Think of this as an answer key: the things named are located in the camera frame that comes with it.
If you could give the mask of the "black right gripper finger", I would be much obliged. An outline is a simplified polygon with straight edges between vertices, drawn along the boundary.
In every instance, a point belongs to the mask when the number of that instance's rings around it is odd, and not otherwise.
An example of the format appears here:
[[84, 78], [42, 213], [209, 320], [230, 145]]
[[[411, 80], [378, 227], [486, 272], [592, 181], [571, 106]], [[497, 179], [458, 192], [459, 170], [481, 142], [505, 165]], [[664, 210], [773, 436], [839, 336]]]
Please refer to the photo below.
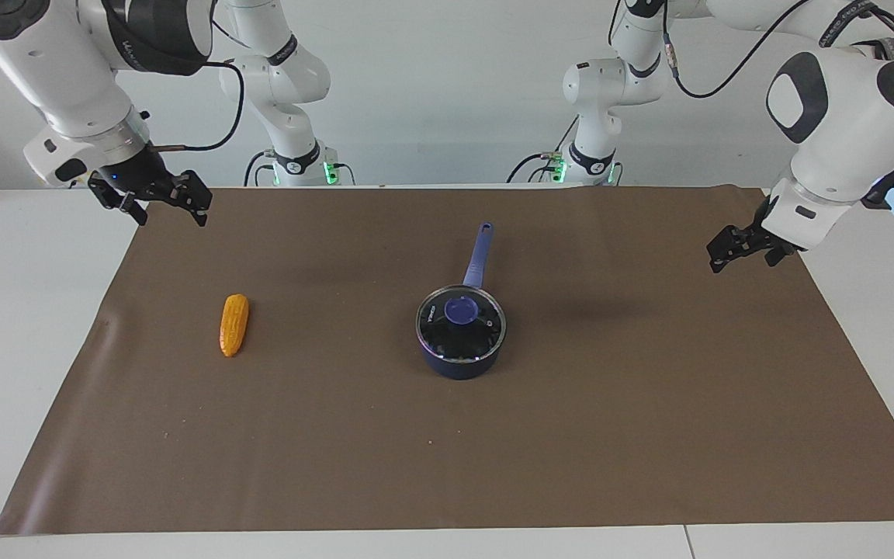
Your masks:
[[132, 193], [120, 193], [102, 176], [89, 177], [89, 191], [95, 195], [100, 205], [107, 210], [118, 210], [135, 220], [139, 227], [147, 223], [146, 210], [136, 201]]
[[191, 215], [196, 225], [205, 227], [213, 194], [194, 170], [171, 177], [171, 205]]

